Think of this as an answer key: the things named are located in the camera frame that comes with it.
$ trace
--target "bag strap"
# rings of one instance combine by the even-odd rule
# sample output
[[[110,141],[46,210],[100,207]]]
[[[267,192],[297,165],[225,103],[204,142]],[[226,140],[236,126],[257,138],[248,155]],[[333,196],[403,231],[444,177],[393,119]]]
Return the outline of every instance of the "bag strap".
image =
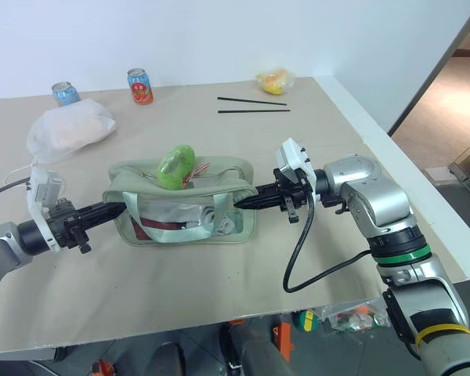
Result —
[[[221,223],[229,203],[229,193],[219,193],[213,195],[214,199],[214,220],[203,223],[200,226],[183,230],[162,230],[144,226],[141,222],[138,207],[138,194],[132,192],[122,192],[122,197],[127,205],[128,213],[141,227],[143,232],[158,243],[178,243],[194,241],[211,237],[214,230]]]

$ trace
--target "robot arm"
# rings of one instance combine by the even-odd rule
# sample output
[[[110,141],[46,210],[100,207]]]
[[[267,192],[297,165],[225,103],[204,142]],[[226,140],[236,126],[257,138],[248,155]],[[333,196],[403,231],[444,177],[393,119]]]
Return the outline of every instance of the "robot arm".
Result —
[[[336,213],[352,214],[388,285],[383,297],[399,338],[408,346],[416,344],[427,374],[470,375],[466,308],[421,234],[404,191],[382,174],[377,161],[358,155],[326,164],[323,170],[314,170],[315,179],[308,179],[309,159],[299,156],[304,148],[294,141],[286,143],[294,149],[287,153],[290,157],[277,158],[275,184],[257,187],[259,195],[236,206],[260,209],[279,205],[288,211],[290,222],[297,222],[297,215],[291,218],[291,213],[306,203],[304,192],[310,186],[315,187],[324,207],[341,204]],[[281,162],[292,158],[298,162],[283,167]],[[292,172],[301,178],[290,179]]]

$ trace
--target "table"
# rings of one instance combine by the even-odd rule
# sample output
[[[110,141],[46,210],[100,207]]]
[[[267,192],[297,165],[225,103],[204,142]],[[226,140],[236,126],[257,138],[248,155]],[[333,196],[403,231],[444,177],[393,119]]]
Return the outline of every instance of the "table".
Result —
[[[108,168],[119,161],[164,156],[188,143],[198,155],[230,155],[250,161],[255,185],[271,183],[273,152],[288,137],[306,146],[314,168],[348,154],[374,156],[312,78],[299,78],[278,101],[289,113],[217,114],[218,109],[272,108],[216,100],[231,96],[275,100],[253,81],[154,89],[147,106],[128,90],[81,93],[114,115],[117,130],[67,161],[50,166],[66,180],[64,196],[76,208],[101,200]],[[0,99],[0,184],[31,160],[25,137],[51,96]],[[420,227],[450,278],[466,278],[451,253],[419,214]],[[47,252],[0,283],[0,352],[57,347],[166,331],[377,297],[384,291],[372,259],[303,291],[287,294],[282,277],[302,221],[291,225],[278,208],[259,211],[255,234],[238,245],[187,244],[133,248],[113,223],[89,231],[92,251]],[[0,223],[29,216],[22,189],[0,194]],[[318,207],[313,228],[295,265],[291,285],[367,248],[352,218]]]

